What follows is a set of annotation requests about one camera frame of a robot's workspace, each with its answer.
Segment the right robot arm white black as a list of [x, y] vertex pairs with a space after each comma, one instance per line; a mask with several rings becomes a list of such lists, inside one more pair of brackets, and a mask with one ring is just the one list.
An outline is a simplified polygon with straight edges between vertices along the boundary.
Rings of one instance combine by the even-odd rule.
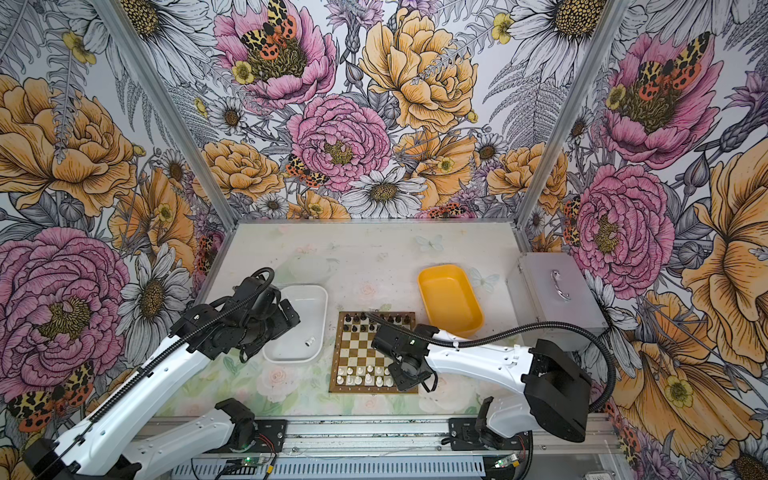
[[518, 434], [540, 428], [571, 443], [586, 438], [591, 379], [554, 342], [502, 346], [473, 342], [419, 325], [406, 330], [390, 323], [377, 328], [372, 348], [392, 360], [398, 390], [418, 385], [429, 391], [441, 374], [461, 375], [502, 387], [507, 394], [486, 398], [470, 438], [485, 448], [502, 449]]

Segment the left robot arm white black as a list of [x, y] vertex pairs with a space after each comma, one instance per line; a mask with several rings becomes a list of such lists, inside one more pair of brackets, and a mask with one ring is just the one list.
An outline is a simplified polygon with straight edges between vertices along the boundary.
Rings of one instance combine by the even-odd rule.
[[136, 435], [191, 377], [237, 350], [247, 362], [296, 327], [298, 312], [263, 267], [230, 296], [186, 310], [150, 358], [92, 413], [57, 439], [35, 441], [23, 460], [35, 479], [154, 479], [202, 453], [236, 453], [274, 443], [240, 401], [218, 402], [209, 412], [145, 441]]

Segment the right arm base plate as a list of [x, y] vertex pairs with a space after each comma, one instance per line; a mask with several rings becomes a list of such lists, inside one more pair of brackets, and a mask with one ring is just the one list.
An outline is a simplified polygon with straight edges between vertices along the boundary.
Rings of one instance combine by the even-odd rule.
[[503, 438], [489, 429], [479, 430], [476, 419], [469, 417], [451, 417], [447, 421], [448, 434], [441, 444], [449, 446], [452, 451], [517, 451], [531, 449], [531, 435], [528, 432], [517, 434], [512, 438]]

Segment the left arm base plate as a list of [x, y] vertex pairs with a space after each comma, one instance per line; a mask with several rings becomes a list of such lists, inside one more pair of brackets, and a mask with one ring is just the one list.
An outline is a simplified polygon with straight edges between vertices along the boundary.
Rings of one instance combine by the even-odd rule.
[[288, 421], [283, 419], [257, 419], [235, 425], [230, 438], [208, 453], [280, 453], [286, 437]]

